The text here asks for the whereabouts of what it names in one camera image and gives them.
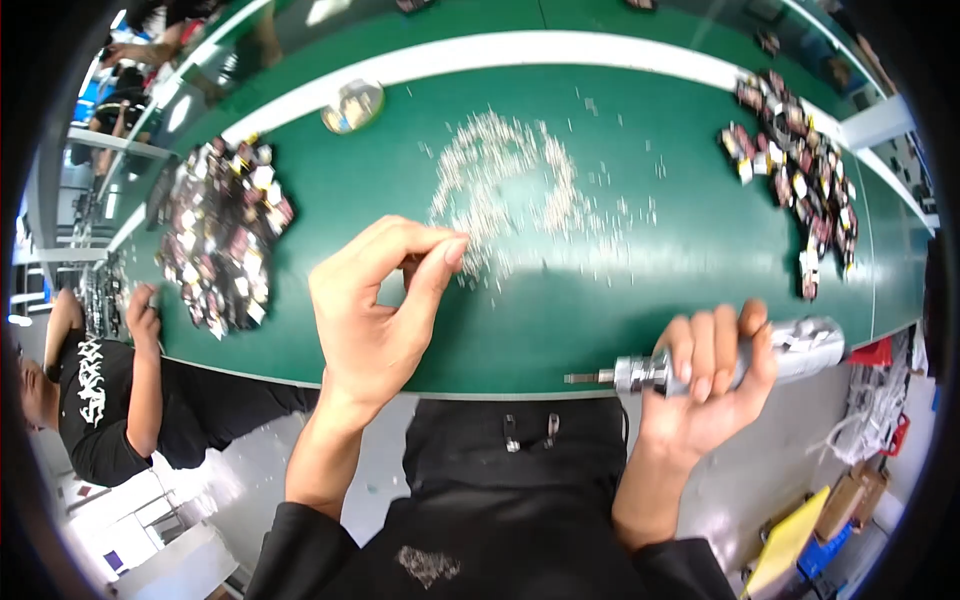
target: floor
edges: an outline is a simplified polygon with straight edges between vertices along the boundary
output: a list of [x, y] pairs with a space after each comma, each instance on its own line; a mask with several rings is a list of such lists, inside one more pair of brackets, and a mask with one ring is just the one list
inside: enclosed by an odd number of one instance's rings
[[[684, 490], [678, 536], [704, 536], [730, 574], [756, 557], [765, 520], [791, 510], [805, 492], [831, 485], [843, 466], [806, 449], [843, 416], [850, 369], [836, 367], [777, 388], [759, 419], [717, 448], [694, 469]], [[408, 493], [400, 465], [403, 434], [417, 399], [395, 398], [368, 427], [349, 488], [343, 523], [360, 543], [381, 527], [390, 501]], [[624, 402], [631, 447], [641, 415], [634, 398]], [[244, 570], [252, 572], [263, 534], [283, 499], [283, 472], [305, 417], [276, 420], [237, 440], [225, 452], [208, 450], [193, 470], [156, 472], [180, 517], [215, 525]]]

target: left hand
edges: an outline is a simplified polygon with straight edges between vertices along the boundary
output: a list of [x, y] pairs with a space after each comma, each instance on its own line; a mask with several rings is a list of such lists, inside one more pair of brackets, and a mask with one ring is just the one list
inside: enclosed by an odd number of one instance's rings
[[[384, 217], [313, 270], [310, 298], [324, 351], [323, 398], [366, 425], [414, 374], [433, 336], [437, 306], [461, 268], [467, 236]], [[411, 263], [410, 255], [420, 256]], [[404, 268], [400, 307], [376, 303], [380, 283]]]
[[[693, 468], [700, 458], [752, 423], [777, 379], [767, 308], [760, 300], [743, 305], [739, 321], [732, 306], [677, 317], [657, 348], [669, 346], [674, 372], [690, 384], [689, 396], [643, 393], [637, 444], [668, 461]], [[729, 391], [739, 337], [753, 338], [753, 363], [740, 386]]]

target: person's lap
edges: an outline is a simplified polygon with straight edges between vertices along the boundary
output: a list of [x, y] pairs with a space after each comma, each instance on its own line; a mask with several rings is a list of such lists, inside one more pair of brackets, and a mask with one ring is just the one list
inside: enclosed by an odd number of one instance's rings
[[206, 432], [210, 447], [219, 450], [274, 419], [312, 411], [320, 393], [182, 363], [171, 367], [180, 393]]
[[[508, 449], [510, 442], [518, 444], [516, 451]], [[407, 429], [403, 469], [414, 497], [458, 484], [565, 487], [585, 492], [609, 509], [626, 455], [617, 397], [422, 399]]]

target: cardboard box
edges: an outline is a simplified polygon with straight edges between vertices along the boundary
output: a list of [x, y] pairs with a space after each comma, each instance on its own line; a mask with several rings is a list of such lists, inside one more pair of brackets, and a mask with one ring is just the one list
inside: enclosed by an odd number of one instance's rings
[[853, 530], [860, 533], [863, 526], [870, 522], [874, 514], [876, 505], [880, 502], [880, 497], [890, 484], [890, 473], [886, 469], [874, 470], [868, 468], [863, 462], [858, 463], [850, 470], [850, 475], [856, 480], [857, 485], [863, 488], [863, 498], [860, 504], [853, 511]]
[[865, 493], [866, 488], [853, 477], [844, 475], [840, 479], [813, 528], [818, 542], [827, 543], [840, 533], [840, 530], [850, 522], [853, 512], [860, 506]]

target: person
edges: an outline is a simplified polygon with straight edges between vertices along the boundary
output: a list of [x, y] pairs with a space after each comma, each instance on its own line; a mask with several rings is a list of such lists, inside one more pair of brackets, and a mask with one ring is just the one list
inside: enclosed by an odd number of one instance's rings
[[[146, 103], [147, 98], [143, 89], [118, 89], [97, 106], [86, 128], [91, 132], [109, 132], [114, 137], [127, 137], [143, 114]], [[138, 132], [134, 141], [148, 143], [150, 132]], [[93, 175], [98, 178], [107, 174], [113, 162], [113, 156], [112, 148], [93, 149], [82, 143], [74, 143], [70, 147], [70, 161], [74, 165], [92, 162]], [[148, 163], [149, 160], [140, 159], [138, 156], [132, 160], [131, 170], [139, 173]]]
[[154, 67], [171, 60], [182, 48], [181, 39], [190, 19], [206, 19], [226, 4], [225, 0], [147, 0], [127, 13], [126, 21], [136, 32], [145, 32], [147, 21], [161, 8], [165, 9], [165, 29], [154, 43], [111, 43], [101, 60], [101, 67], [113, 66], [122, 59], [135, 60]]
[[195, 468], [206, 449], [296, 411], [309, 412], [319, 392], [185, 365], [160, 356], [153, 285], [131, 294], [127, 328], [133, 348], [86, 339], [84, 314], [64, 289], [50, 313], [42, 369], [22, 360], [20, 396], [30, 429], [63, 439], [83, 480], [117, 486], [153, 466], [159, 452], [173, 468]]
[[[245, 597], [733, 598], [707, 541], [674, 537], [694, 465], [757, 417], [776, 379], [758, 300], [739, 320], [722, 305], [664, 330], [658, 344], [693, 392], [643, 394], [629, 461], [616, 397], [421, 399], [403, 456], [409, 497], [363, 548], [341, 526], [364, 427], [417, 368], [467, 243], [387, 217], [310, 275], [321, 398]], [[401, 264], [403, 303], [377, 304]], [[753, 338], [753, 364], [730, 391], [738, 336]]]

